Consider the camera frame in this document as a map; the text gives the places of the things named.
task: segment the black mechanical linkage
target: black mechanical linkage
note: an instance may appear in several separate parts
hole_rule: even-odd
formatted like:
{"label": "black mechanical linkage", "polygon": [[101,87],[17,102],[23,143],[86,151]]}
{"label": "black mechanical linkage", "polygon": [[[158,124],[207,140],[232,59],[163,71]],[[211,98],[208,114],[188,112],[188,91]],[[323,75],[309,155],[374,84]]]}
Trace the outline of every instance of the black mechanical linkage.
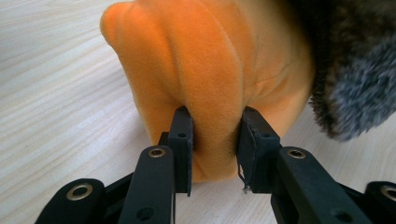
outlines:
{"label": "black mechanical linkage", "polygon": [[[192,118],[181,107],[134,173],[106,188],[95,179],[65,185],[36,223],[175,223],[175,194],[191,193],[192,147]],[[396,184],[372,182],[360,193],[336,183],[311,153],[282,147],[251,107],[241,118],[236,157],[245,189],[272,194],[278,223],[396,223]]]}

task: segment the orange fleece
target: orange fleece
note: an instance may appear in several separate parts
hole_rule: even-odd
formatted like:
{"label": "orange fleece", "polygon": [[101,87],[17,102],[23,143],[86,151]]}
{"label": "orange fleece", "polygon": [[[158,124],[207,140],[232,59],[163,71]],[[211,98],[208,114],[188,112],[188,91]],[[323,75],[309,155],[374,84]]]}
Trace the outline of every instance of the orange fleece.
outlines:
{"label": "orange fleece", "polygon": [[117,52],[153,144],[186,106],[192,179],[237,174],[245,106],[284,135],[311,93],[310,43],[286,0],[137,0],[111,6],[101,30]]}

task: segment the fluffy gray fur trim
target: fluffy gray fur trim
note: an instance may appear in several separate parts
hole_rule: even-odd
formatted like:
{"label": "fluffy gray fur trim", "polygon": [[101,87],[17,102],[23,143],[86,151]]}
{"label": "fluffy gray fur trim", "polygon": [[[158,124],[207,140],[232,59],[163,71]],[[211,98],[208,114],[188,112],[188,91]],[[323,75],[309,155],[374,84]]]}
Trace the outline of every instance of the fluffy gray fur trim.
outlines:
{"label": "fluffy gray fur trim", "polygon": [[331,138],[349,140],[396,111],[396,1],[290,0],[311,35],[311,105]]}

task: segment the tabletop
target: tabletop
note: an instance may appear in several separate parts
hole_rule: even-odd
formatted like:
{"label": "tabletop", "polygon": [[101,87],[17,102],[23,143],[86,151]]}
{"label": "tabletop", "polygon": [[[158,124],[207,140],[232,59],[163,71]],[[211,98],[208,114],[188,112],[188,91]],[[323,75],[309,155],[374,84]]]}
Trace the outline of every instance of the tabletop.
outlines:
{"label": "tabletop", "polygon": [[[63,185],[131,173],[150,146],[117,55],[100,34],[116,1],[0,2],[0,223],[34,223]],[[396,182],[396,115],[346,143],[320,132],[308,105],[282,139],[338,182]],[[239,179],[177,195],[177,223],[276,223],[268,195]]]}

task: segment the metal screw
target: metal screw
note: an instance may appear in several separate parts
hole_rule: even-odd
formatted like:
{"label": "metal screw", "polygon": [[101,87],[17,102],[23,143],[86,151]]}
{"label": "metal screw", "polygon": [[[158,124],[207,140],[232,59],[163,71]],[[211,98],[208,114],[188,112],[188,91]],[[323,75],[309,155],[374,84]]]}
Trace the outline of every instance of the metal screw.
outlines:
{"label": "metal screw", "polygon": [[165,150],[162,148],[154,148],[148,152],[148,155],[152,158],[159,158],[165,155]]}
{"label": "metal screw", "polygon": [[305,158],[305,153],[297,149],[290,149],[288,150],[288,155],[295,158],[295,159],[303,159]]}
{"label": "metal screw", "polygon": [[[78,189],[85,189],[85,191],[83,193],[76,193]],[[66,194],[66,198],[70,201],[78,201],[88,197],[92,193],[92,190],[92,185],[88,183],[80,184],[70,189]]]}
{"label": "metal screw", "polygon": [[396,202],[396,188],[384,185],[381,187],[381,193]]}

